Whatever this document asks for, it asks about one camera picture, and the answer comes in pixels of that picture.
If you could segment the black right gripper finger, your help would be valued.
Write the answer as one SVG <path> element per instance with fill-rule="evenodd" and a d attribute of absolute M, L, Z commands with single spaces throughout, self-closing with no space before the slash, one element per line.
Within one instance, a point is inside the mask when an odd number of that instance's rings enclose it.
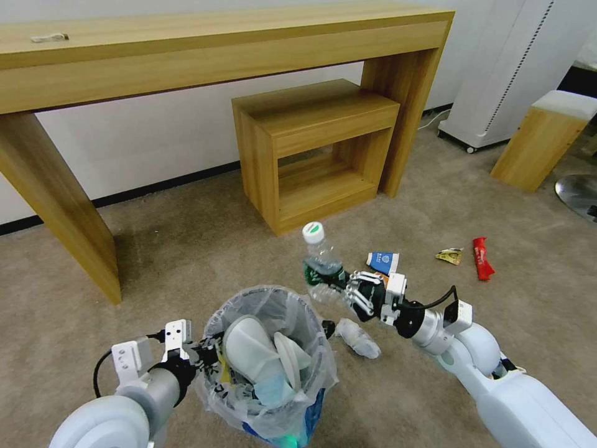
<path fill-rule="evenodd" d="M 382 284 L 387 286 L 389 278 L 381 273 L 372 273 L 369 271 L 353 271 L 347 273 L 344 269 L 325 276 L 325 284 L 337 289 L 346 289 L 349 284 L 361 284 L 368 282 L 371 284 Z"/>
<path fill-rule="evenodd" d="M 337 285 L 328 286 L 330 298 L 339 301 L 351 309 L 361 322 L 374 318 L 374 306 L 371 300 L 365 298 L 355 287 L 346 286 L 344 289 Z"/>

